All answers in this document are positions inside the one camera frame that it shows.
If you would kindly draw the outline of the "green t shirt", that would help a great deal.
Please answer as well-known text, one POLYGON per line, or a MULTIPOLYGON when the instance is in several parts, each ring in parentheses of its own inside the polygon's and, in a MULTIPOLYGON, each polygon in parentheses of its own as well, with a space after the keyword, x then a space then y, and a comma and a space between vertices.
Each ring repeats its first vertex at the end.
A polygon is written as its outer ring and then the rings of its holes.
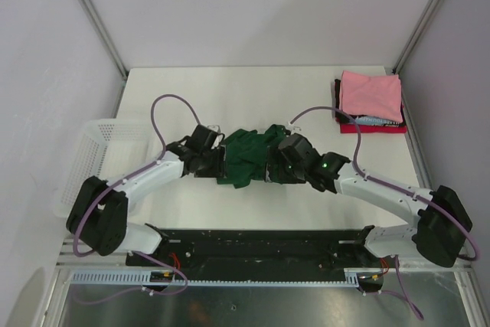
POLYGON ((252 181, 296 184, 288 162, 278 151, 279 144, 291 135, 283 125, 272 124, 264 132, 238 129, 224 141, 224 175, 219 185, 245 188, 252 181))

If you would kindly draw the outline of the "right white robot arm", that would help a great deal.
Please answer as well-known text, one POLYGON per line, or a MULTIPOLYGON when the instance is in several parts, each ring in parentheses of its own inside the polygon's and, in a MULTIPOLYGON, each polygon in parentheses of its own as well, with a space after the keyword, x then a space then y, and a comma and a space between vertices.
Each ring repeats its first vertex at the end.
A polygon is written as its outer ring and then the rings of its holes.
POLYGON ((472 221, 459 196, 446 186, 436 190, 376 178, 346 156, 323 155, 306 137, 287 136, 266 151, 265 179, 280 184, 310 184, 357 198, 403 220, 394 227, 372 227, 353 247, 354 260, 370 267, 380 257, 420 255, 440 267, 450 268, 461 258, 472 221))

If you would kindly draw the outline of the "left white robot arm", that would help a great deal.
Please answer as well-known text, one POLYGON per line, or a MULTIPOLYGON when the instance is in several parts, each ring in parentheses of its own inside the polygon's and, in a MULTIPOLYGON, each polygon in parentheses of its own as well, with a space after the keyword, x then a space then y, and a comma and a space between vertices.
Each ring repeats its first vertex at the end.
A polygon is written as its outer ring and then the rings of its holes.
POLYGON ((223 138, 218 126, 198 125, 191 135, 166 145, 152 161, 130 174, 113 180, 86 179, 66 222, 73 235, 73 252, 79 257, 140 252, 150 264, 163 264, 169 256, 165 235, 151 224, 131 223, 130 211, 152 192, 186 175, 222 177, 223 138))

